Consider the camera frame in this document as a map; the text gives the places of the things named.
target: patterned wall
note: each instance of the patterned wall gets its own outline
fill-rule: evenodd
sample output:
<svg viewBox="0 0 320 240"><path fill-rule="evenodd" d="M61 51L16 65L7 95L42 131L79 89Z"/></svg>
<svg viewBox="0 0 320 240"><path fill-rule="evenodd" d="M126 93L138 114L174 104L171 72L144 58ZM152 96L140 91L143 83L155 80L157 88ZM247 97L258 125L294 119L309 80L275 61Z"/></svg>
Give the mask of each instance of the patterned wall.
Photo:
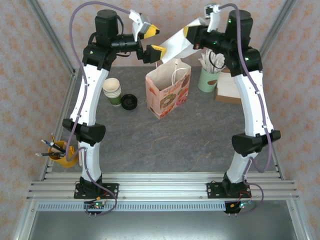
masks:
<svg viewBox="0 0 320 240"><path fill-rule="evenodd" d="M26 0L0 4L0 42L0 239L11 240L70 77Z"/></svg>
<svg viewBox="0 0 320 240"><path fill-rule="evenodd" d="M68 26L70 15L74 9L87 0L38 0L45 15L57 34L63 48L70 56L74 66L78 67L72 55L69 43ZM251 12L253 17L253 29L251 34L251 46L259 48L263 43L270 28L275 22L285 0L102 0L102 2L122 7L126 10L133 9L136 12L145 13L150 21L160 28L160 34L143 41L144 45L160 45L185 25L198 17L204 17L204 5L216 2L221 5L235 3L239 8ZM95 31L95 16L97 11L105 9L98 5L86 6L78 12L73 24L74 42L78 54L82 58L82 51L86 47L89 36ZM229 12L232 8L221 11L219 30L224 31ZM124 22L124 32L131 33L132 21L128 15L119 13ZM199 66L199 53L184 60L191 66ZM141 60L137 60L136 54L126 58L118 58L113 66L141 66Z"/></svg>
<svg viewBox="0 0 320 240"><path fill-rule="evenodd" d="M320 5L301 0L264 63L264 84L275 146L285 175L298 180L308 223L320 239Z"/></svg>

